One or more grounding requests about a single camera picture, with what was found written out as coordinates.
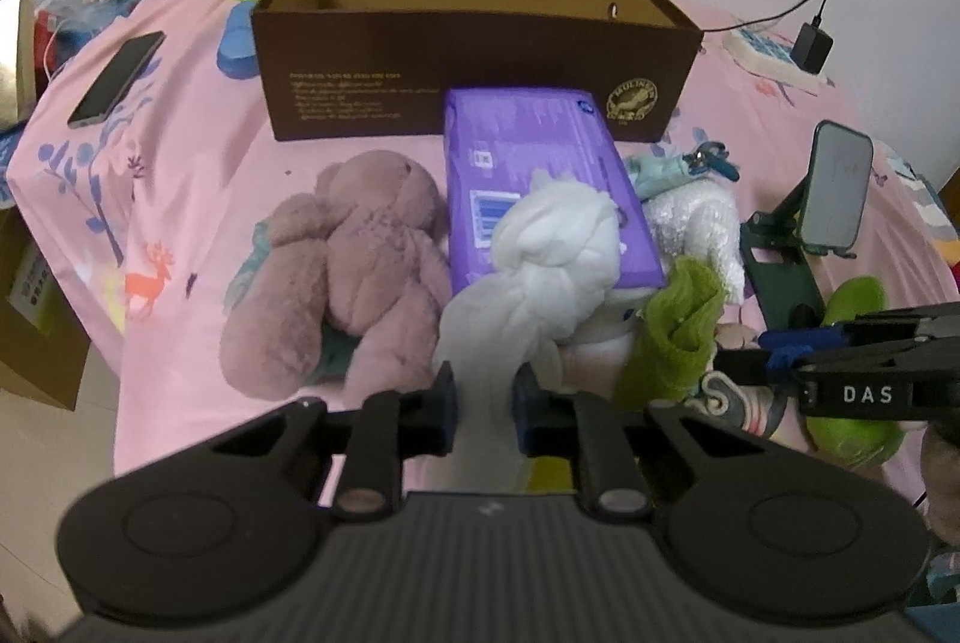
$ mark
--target black phone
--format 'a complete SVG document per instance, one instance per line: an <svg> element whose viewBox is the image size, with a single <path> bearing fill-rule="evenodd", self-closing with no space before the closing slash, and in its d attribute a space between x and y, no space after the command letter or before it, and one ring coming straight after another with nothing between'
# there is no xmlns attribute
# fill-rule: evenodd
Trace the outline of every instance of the black phone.
<svg viewBox="0 0 960 643"><path fill-rule="evenodd" d="M67 127L83 128L106 120L165 38L164 32L155 31L125 41L80 99Z"/></svg>

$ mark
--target green fabric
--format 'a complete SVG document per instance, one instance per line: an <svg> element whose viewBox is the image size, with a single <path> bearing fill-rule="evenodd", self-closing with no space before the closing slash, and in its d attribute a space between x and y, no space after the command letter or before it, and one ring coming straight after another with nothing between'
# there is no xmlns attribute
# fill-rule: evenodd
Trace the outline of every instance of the green fabric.
<svg viewBox="0 0 960 643"><path fill-rule="evenodd" d="M680 401L695 389L713 353L726 298L717 274L697 259L673 262L668 284L647 304L644 328L613 392L620 409L654 399Z"/></svg>
<svg viewBox="0 0 960 643"><path fill-rule="evenodd" d="M823 325L832 326L886 307L887 294L880 280L869 275L854 277L830 296ZM817 448L850 468L882 464L904 442L904 433L896 421L808 418L806 431Z"/></svg>
<svg viewBox="0 0 960 643"><path fill-rule="evenodd" d="M327 379L342 379L353 359L353 351L360 344L361 337L350 336L339 328L333 328L326 320L323 320L320 329L323 332L320 361L316 369L307 376L304 385L316 385Z"/></svg>
<svg viewBox="0 0 960 643"><path fill-rule="evenodd" d="M880 312L887 309L887 294L883 283L875 277L865 275L854 277L842 283L833 292L827 311L824 313L824 326L853 320L868 312Z"/></svg>

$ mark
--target box logo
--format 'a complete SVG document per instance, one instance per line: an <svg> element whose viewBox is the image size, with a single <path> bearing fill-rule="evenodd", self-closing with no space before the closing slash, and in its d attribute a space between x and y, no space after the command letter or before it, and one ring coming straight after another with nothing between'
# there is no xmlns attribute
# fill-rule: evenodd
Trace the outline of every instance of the box logo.
<svg viewBox="0 0 960 643"><path fill-rule="evenodd" d="M638 77L618 85L607 99L607 117L620 125L642 120L656 104L656 85Z"/></svg>

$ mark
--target black cable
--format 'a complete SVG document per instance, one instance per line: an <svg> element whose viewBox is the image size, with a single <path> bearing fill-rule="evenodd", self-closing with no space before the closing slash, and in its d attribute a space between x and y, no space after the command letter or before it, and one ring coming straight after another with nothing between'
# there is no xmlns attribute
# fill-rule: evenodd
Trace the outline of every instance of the black cable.
<svg viewBox="0 0 960 643"><path fill-rule="evenodd" d="M788 14L793 13L794 11L797 11L798 8L803 6L803 4L805 4L808 1L812 1L812 0L800 1L800 3L794 4L787 11L781 11L780 14L774 14L774 16L772 17L762 17L759 20L750 20L748 22L738 22L736 25L728 25L726 28L704 28L704 33L705 34L721 34L722 32L725 32L725 31L736 31L737 29L745 28L748 25L760 25L761 22L772 22L773 20L779 20L779 18L786 17ZM818 11L817 16L813 18L813 27L815 28L820 27L820 20L821 20L821 17L823 17L824 15L824 6L827 6L827 0L823 0L820 3L820 10Z"/></svg>

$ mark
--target white power strip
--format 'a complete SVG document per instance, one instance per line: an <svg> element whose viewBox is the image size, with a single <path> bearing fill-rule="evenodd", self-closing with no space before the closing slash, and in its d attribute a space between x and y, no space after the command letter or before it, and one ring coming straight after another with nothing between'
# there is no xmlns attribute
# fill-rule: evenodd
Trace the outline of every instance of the white power strip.
<svg viewBox="0 0 960 643"><path fill-rule="evenodd" d="M761 77L793 85L813 95L827 82L827 76L809 74L790 58L790 47L774 41L765 34L754 34L743 28L728 32L723 37L724 48L747 71Z"/></svg>

